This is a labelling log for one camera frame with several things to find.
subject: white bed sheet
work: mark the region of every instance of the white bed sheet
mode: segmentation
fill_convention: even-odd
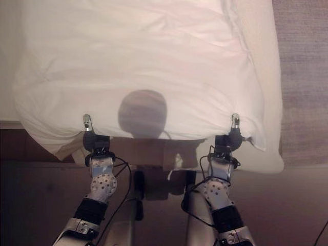
[[[272,3],[269,0],[251,0],[245,3],[241,0],[233,1],[237,6],[237,13],[241,19],[241,27],[245,34],[246,43],[252,53],[257,75],[265,95],[264,128],[267,139],[265,152],[256,150],[249,143],[243,143],[235,153],[243,163],[242,168],[249,171],[279,172],[283,168],[282,159],[278,153],[281,121],[281,91],[280,70],[277,41],[275,36]],[[1,83],[12,84],[12,71],[15,71],[20,51],[25,44],[22,38],[21,13],[22,3],[17,0],[1,1],[1,60],[7,63],[9,69],[2,71]],[[2,94],[11,95],[10,86],[3,87]],[[12,105],[12,97],[5,99],[7,105]],[[1,120],[17,120],[17,116],[1,110]],[[202,155],[208,151],[209,140],[197,148],[197,154]]]
[[[265,149],[263,96],[229,0],[23,2],[15,102],[51,153],[97,134],[191,140],[241,132]]]

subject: silver robot arm segment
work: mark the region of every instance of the silver robot arm segment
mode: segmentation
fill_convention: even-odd
[[[91,191],[82,200],[53,246],[92,246],[92,240],[99,234],[99,225],[104,218],[108,199],[117,187],[117,180],[113,175],[115,155],[109,152],[109,137],[94,134],[89,115],[84,116],[84,125],[87,137],[84,145],[88,145],[92,151],[86,158],[92,177]]]
[[[218,233],[220,246],[255,246],[249,229],[243,221],[234,202],[229,198],[232,174],[239,162],[232,157],[232,151],[241,145],[239,116],[232,115],[232,128],[228,136],[217,136],[214,153],[208,156],[210,163],[208,181],[200,192],[210,205],[214,228]]]

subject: floor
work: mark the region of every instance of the floor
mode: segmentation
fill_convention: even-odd
[[[89,191],[88,170],[49,162],[2,161],[0,167],[1,245],[51,245]],[[156,172],[153,179],[159,177]],[[275,175],[235,172],[232,198],[257,245],[313,245],[328,218],[327,177],[328,166],[286,168]],[[125,193],[127,174],[120,175],[118,184],[106,218]],[[187,217],[181,198],[163,193],[161,200],[149,196],[144,201],[135,246],[184,245]],[[326,245],[328,230],[317,244]]]

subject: black cable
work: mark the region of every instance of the black cable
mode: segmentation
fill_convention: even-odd
[[[127,192],[126,192],[126,194],[125,194],[123,200],[122,200],[121,203],[118,205],[118,207],[117,207],[116,210],[114,211],[113,215],[110,217],[109,221],[107,222],[107,224],[106,224],[104,230],[102,231],[102,233],[101,233],[101,235],[100,235],[100,237],[99,237],[99,239],[98,239],[98,241],[97,241],[97,243],[96,243],[95,246],[98,246],[98,245],[99,245],[99,243],[100,243],[102,237],[104,236],[104,234],[105,234],[105,232],[106,232],[106,230],[107,230],[107,228],[108,228],[110,222],[113,220],[113,218],[114,218],[114,216],[117,214],[118,210],[122,207],[123,203],[126,201],[126,199],[127,199],[127,197],[128,197],[128,194],[129,194],[129,192],[130,192],[130,189],[131,189],[131,183],[132,183],[132,172],[131,172],[131,168],[130,168],[130,166],[129,166],[129,163],[126,162],[125,160],[121,159],[121,158],[118,158],[118,157],[117,157],[116,159],[119,159],[119,160],[123,161],[123,162],[126,164],[125,167],[127,167],[127,168],[129,169],[129,173],[130,173],[130,178],[129,178],[129,188],[128,188],[128,190],[127,190]]]
[[[200,159],[199,159],[199,165],[200,165],[200,168],[201,168],[201,173],[203,174],[203,179],[205,179],[205,172],[204,172],[204,169],[203,169],[203,166],[201,164],[201,160],[205,157],[208,157],[208,155],[205,155],[205,156],[202,156]]]
[[[185,205],[185,198],[188,197],[188,196],[190,195],[191,192],[194,192],[195,189],[196,189],[198,186],[200,186],[200,185],[203,184],[203,183],[206,183],[207,181],[211,180],[212,178],[217,178],[217,179],[220,179],[220,180],[222,180],[222,181],[225,181],[225,182],[228,183],[228,186],[231,185],[231,183],[230,183],[228,180],[223,179],[223,178],[219,178],[219,177],[215,177],[215,176],[207,176],[207,177],[205,178],[204,169],[203,169],[202,164],[201,164],[201,160],[202,160],[203,158],[205,158],[205,157],[208,157],[208,155],[202,156],[202,157],[200,158],[200,160],[199,160],[200,168],[201,168],[202,175],[203,175],[203,181],[201,181],[201,182],[199,182],[199,183],[193,185],[191,188],[187,188],[188,190],[186,190],[186,193],[185,193],[185,195],[184,195],[184,198],[183,198],[183,200],[182,200],[182,202],[181,202],[181,209],[182,209],[185,213],[187,213],[188,215],[192,216],[193,218],[195,218],[195,219],[201,221],[202,223],[206,224],[206,225],[209,226],[209,227],[214,228],[214,225],[213,225],[213,224],[209,224],[209,223],[207,223],[206,221],[202,220],[201,218],[197,217],[196,215],[190,213],[189,211],[187,211],[187,210],[185,209],[185,206],[184,206],[184,205]]]
[[[123,163],[120,163],[120,164],[113,165],[113,167],[117,168],[117,167],[123,166],[125,164],[126,164],[126,162],[123,162]]]
[[[326,229],[327,225],[328,225],[328,220],[327,220],[326,224],[324,225],[324,227],[322,228],[321,232],[319,233],[319,235],[318,235],[318,237],[317,237],[317,240],[316,240],[316,242],[314,243],[313,246],[316,246],[316,245],[317,245],[317,243],[318,243],[318,241],[319,241],[319,239],[320,239],[320,237],[321,237],[323,231]]]
[[[124,167],[121,168],[121,170],[119,170],[117,172],[117,174],[115,175],[115,178],[117,178],[119,176],[119,174],[127,167],[128,165],[126,164]]]

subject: gray carpet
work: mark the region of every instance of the gray carpet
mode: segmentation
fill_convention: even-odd
[[[273,0],[281,60],[282,157],[328,163],[328,1]]]

